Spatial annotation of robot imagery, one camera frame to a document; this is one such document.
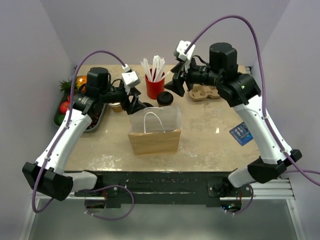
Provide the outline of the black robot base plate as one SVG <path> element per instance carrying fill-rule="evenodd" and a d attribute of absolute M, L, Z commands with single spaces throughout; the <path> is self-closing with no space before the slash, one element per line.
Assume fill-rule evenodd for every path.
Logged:
<path fill-rule="evenodd" d="M 226 172 L 159 172 L 159 171 L 96 171 L 93 192 L 75 193 L 76 197 L 106 199 L 108 208 L 122 204 L 136 205 L 205 205 L 220 207 L 231 204 L 239 195 L 250 197 L 250 186 L 220 193 L 216 187 Z"/>

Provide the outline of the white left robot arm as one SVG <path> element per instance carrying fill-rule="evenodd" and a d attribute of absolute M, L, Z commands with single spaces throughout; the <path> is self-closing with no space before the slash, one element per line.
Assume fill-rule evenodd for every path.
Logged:
<path fill-rule="evenodd" d="M 109 71 L 103 67 L 92 67 L 86 77 L 86 84 L 79 87 L 71 98 L 72 106 L 45 151 L 22 168 L 34 192 L 58 201 L 66 199 L 71 192 L 86 190 L 92 196 L 99 196 L 104 190 L 104 184 L 94 173 L 65 173 L 76 143 L 97 113 L 106 104 L 114 103 L 119 103 L 129 115 L 146 108 L 139 101 L 140 92 L 136 86 L 141 80 L 135 71 L 122 73 L 118 86 L 113 85 Z"/>

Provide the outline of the brown pulp cup carrier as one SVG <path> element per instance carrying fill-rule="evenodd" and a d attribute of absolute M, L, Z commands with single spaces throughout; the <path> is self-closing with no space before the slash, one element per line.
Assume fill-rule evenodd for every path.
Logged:
<path fill-rule="evenodd" d="M 194 84 L 192 90 L 190 90 L 188 94 L 194 102 L 220 98 L 217 88 L 209 85 Z"/>

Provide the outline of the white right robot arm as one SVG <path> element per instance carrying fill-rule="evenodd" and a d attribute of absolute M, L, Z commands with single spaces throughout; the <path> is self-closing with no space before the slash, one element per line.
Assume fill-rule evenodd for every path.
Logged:
<path fill-rule="evenodd" d="M 274 123 L 263 116 L 261 90 L 251 75 L 238 71 L 237 50 L 229 43 L 214 43 L 209 47 L 209 62 L 197 65 L 194 49 L 189 41 L 178 43 L 174 56 L 179 63 L 171 69 L 172 81 L 165 84 L 165 89 L 182 97 L 184 86 L 189 91 L 194 84 L 216 87 L 218 95 L 241 117 L 260 152 L 257 160 L 224 177 L 215 191 L 233 197 L 246 184 L 264 184 L 279 177 L 302 158 L 302 153 L 291 148 L 277 128 L 269 130 Z"/>

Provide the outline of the brown paper takeout bag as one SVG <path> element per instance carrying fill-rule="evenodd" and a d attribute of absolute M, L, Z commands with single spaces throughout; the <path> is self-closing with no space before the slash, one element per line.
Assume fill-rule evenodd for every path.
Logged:
<path fill-rule="evenodd" d="M 129 120 L 127 135 L 136 157 L 177 153 L 182 131 L 178 106 L 147 107 Z"/>

